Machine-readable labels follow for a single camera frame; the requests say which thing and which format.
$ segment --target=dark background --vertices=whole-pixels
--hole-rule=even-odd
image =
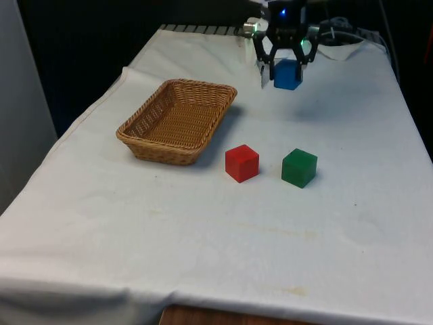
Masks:
[[[246,0],[19,0],[58,135],[99,98],[161,24],[240,26],[256,13]],[[401,89],[433,158],[433,64],[424,64],[433,1],[384,0],[401,71]],[[380,31],[378,0],[331,0],[329,15]],[[311,21],[326,19],[323,5]]]

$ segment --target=cable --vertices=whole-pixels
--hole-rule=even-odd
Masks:
[[[380,44],[377,44],[376,42],[370,41],[369,39],[366,39],[365,37],[362,37],[362,36],[359,36],[359,35],[356,35],[356,34],[352,34],[351,32],[342,32],[342,31],[339,31],[339,30],[335,30],[334,33],[335,33],[335,35],[346,35],[346,36],[352,36],[352,37],[354,37],[356,39],[362,39],[363,41],[366,41],[366,42],[369,42],[371,44],[374,44],[375,46],[377,46],[380,49],[382,49]],[[330,34],[332,34],[332,33],[331,32],[325,32],[325,33],[322,34],[322,36],[330,35]],[[388,59],[389,59],[389,61],[391,63],[390,49],[388,48],[388,45],[386,44],[384,38],[382,36],[380,36],[380,35],[378,35],[378,37],[381,39],[382,42],[384,42],[383,46],[385,47],[386,56],[388,57]]]
[[[350,22],[348,21],[348,19],[345,18],[345,17],[334,17],[334,18],[331,18],[331,19],[328,18],[327,20],[323,20],[321,22],[321,24],[324,24],[326,22],[331,23],[332,26],[335,26],[335,27],[340,27],[340,28],[345,28],[345,29],[352,29],[352,30],[354,30],[354,33],[361,32],[361,33],[365,33],[365,34],[373,34],[375,37],[378,37],[380,39],[380,41],[382,42],[382,45],[386,48],[386,54],[388,56],[388,59],[390,61],[391,66],[392,66],[392,61],[394,60],[395,75],[396,75],[397,82],[400,84],[400,70],[398,68],[398,60],[396,59],[395,50],[394,50],[393,53],[390,51],[387,42],[385,41],[385,39],[379,33],[373,32],[372,30],[368,30],[368,29],[365,29],[365,28],[356,28],[356,29],[354,29],[352,27],[352,25],[350,24]],[[322,35],[330,35],[330,34],[332,34],[333,38],[334,38],[335,35],[339,35],[339,34],[340,35],[346,35],[346,36],[352,36],[352,37],[356,37],[358,39],[362,39],[364,41],[367,41],[369,43],[372,43],[372,44],[374,44],[376,46],[378,45],[376,42],[371,41],[369,39],[366,39],[365,37],[362,37],[362,36],[354,34],[354,33],[344,32],[342,30],[341,31],[334,30],[333,32],[325,32]]]
[[[390,46],[391,46],[391,51],[392,51],[392,57],[394,58],[395,76],[397,78],[397,82],[400,84],[400,68],[398,67],[397,52],[395,50],[394,40],[392,39],[391,29],[390,29],[390,25],[388,23],[388,17],[386,16],[385,7],[384,7],[384,3],[382,0],[379,0],[379,6],[380,6],[380,11],[382,12],[382,16],[384,18],[386,32],[388,33],[388,38],[390,41]]]
[[[336,35],[334,34],[334,28],[331,24],[331,18],[329,16],[329,10],[327,9],[327,1],[323,2],[323,5],[325,6],[325,13],[326,13],[327,21],[329,22],[329,26],[331,27],[332,38],[335,39]]]

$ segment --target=table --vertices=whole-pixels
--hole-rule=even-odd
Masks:
[[[150,324],[170,304],[322,324],[433,323],[433,169],[386,55],[318,56],[260,88],[243,41],[158,31],[0,218],[0,320]],[[169,78],[238,95],[190,167],[137,160],[116,128]],[[238,184],[224,152],[248,144]],[[303,190],[294,148],[319,157]]]

